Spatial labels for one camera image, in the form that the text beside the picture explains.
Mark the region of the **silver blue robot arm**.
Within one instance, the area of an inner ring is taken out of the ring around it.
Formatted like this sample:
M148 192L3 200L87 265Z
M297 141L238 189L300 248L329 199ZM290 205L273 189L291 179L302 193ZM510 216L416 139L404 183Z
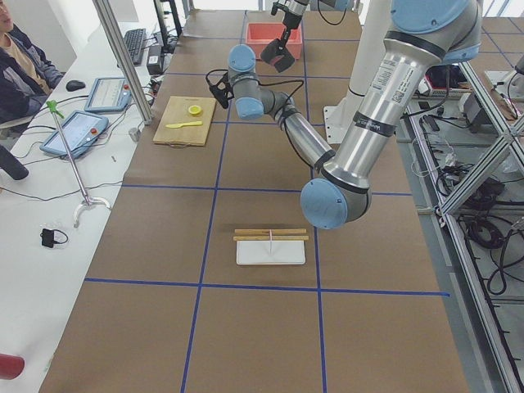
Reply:
M301 0L291 0L291 1L273 1L272 7L271 7L271 15L276 16L278 11L282 11L284 14L282 24L284 25L284 30L280 36L280 38L276 38L271 42L268 47L274 48L276 50L276 53L278 55L281 55L284 53L287 42L289 38L291 37L291 33L294 30L297 30L299 27L299 24L302 22L303 15L306 12L307 7L309 6L310 1L301 1ZM328 0L319 0L317 1L316 9L319 12L319 14L322 14L321 12L321 4L330 7L333 10L336 11L343 11L344 15L348 10L351 11L358 11L360 1L353 1L353 0L336 0L336 1L328 1Z
M373 2L358 49L358 60L368 63L366 93L357 109L346 111L346 133L337 149L290 95L260 82L255 53L245 44L231 49L222 78L209 88L221 106L235 106L241 119L275 120L296 154L318 173L300 194L304 216L316 228L339 228L368 210L369 173L427 70L477 55L481 20L478 1Z

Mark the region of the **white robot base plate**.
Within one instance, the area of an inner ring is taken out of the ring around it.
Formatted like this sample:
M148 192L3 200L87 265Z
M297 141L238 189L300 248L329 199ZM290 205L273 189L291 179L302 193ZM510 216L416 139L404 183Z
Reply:
M323 108L323 118L327 142L329 144L341 144L350 123L346 107L342 104L325 106Z

